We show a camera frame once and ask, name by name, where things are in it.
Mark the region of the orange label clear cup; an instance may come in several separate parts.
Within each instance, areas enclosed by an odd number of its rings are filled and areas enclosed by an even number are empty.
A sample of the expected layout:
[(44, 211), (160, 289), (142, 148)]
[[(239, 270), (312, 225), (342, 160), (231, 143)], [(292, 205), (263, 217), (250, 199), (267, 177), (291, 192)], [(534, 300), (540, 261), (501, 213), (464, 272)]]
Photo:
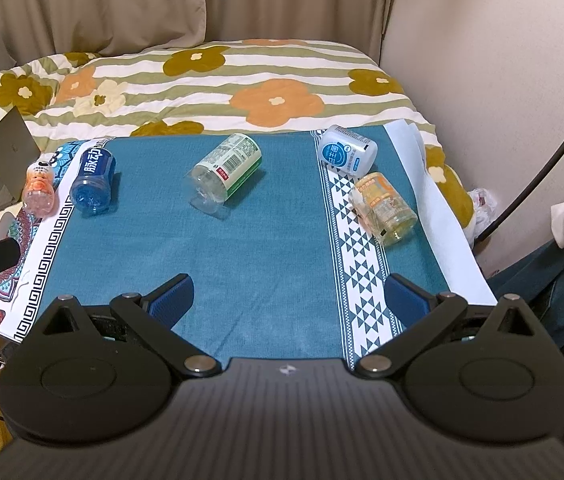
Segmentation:
[(383, 246), (406, 238), (418, 222), (416, 213), (380, 172), (360, 179), (349, 201), (362, 226)]

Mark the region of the blue plastic cup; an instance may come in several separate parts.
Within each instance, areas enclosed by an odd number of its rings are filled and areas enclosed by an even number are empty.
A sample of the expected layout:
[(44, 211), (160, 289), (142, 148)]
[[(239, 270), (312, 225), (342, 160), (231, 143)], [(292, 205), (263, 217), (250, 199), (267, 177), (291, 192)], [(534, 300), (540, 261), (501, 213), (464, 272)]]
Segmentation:
[(73, 205), (82, 214), (95, 216), (111, 205), (115, 167), (114, 155), (103, 146), (82, 153), (77, 177), (70, 188)]

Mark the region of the green label clear cup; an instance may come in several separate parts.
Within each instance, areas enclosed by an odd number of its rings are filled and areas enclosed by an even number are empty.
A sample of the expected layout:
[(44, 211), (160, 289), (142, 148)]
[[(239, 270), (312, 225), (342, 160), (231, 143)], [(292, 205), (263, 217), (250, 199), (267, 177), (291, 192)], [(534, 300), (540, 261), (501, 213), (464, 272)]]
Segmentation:
[(250, 136), (228, 136), (189, 171), (190, 204), (205, 214), (216, 214), (256, 172), (261, 159), (261, 149)]

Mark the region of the white blue label cup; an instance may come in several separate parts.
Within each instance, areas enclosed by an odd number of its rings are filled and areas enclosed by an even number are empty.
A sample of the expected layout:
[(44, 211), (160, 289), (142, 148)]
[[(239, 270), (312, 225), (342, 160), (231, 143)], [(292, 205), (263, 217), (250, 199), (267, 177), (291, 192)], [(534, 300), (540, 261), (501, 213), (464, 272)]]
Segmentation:
[(377, 154), (378, 144), (373, 140), (341, 126), (331, 126), (320, 134), (318, 155), (322, 162), (349, 177), (368, 174)]

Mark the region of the blue patterned table cloth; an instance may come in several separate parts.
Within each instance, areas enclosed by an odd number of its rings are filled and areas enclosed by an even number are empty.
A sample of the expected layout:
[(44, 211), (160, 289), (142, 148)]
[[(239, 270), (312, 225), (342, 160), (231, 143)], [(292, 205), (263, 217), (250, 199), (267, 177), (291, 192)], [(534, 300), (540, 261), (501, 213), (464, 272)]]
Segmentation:
[(393, 273), (428, 292), (494, 304), (426, 172), (418, 128), (398, 120), (362, 134), (378, 144), (374, 169), (419, 218), (392, 246), (363, 229), (348, 200), (354, 181), (319, 159), (314, 132), (258, 136), (260, 166), (216, 216), (195, 209), (186, 186), (186, 173), (218, 145), (214, 136), (106, 141), (116, 160), (113, 205), (93, 217), (68, 195), (84, 144), (63, 145), (58, 212), (11, 230), (23, 261), (0, 275), (0, 335), (22, 341), (57, 296), (107, 304), (179, 273), (190, 276), (194, 298), (175, 331), (220, 361), (357, 361), (402, 331), (383, 292)]

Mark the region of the pink orange small bottle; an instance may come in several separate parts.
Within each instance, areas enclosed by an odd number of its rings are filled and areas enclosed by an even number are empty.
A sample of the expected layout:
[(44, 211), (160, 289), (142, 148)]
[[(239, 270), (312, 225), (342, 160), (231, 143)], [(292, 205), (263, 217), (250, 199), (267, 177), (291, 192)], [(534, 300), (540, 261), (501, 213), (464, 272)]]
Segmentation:
[(24, 209), (37, 218), (52, 214), (55, 204), (54, 172), (48, 162), (38, 160), (26, 171), (22, 193)]

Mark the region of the grey laptop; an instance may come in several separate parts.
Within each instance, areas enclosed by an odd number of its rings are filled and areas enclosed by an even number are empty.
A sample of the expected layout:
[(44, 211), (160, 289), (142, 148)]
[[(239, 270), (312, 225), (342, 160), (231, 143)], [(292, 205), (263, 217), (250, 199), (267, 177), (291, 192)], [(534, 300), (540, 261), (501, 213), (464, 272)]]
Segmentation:
[(0, 211), (20, 201), (26, 171), (41, 152), (16, 107), (0, 120)]

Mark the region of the floral striped bed quilt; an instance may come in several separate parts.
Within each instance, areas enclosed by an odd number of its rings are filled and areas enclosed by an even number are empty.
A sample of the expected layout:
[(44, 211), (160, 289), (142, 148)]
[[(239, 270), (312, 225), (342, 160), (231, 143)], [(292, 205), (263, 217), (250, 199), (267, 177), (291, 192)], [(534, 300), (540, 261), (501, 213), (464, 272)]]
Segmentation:
[(0, 70), (0, 120), (17, 110), (40, 150), (71, 140), (275, 133), (384, 125), (419, 129), (428, 173), (466, 236), (476, 214), (434, 127), (396, 79), (346, 44), (250, 39), (104, 58), (69, 52)]

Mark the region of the beige curtain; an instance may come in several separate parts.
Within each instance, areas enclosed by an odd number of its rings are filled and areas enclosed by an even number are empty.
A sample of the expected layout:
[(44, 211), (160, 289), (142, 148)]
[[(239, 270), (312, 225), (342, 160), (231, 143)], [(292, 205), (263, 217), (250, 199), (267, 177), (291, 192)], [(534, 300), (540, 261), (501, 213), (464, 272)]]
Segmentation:
[(330, 40), (380, 57), (392, 0), (0, 0), (18, 62), (69, 51), (106, 56), (205, 41)]

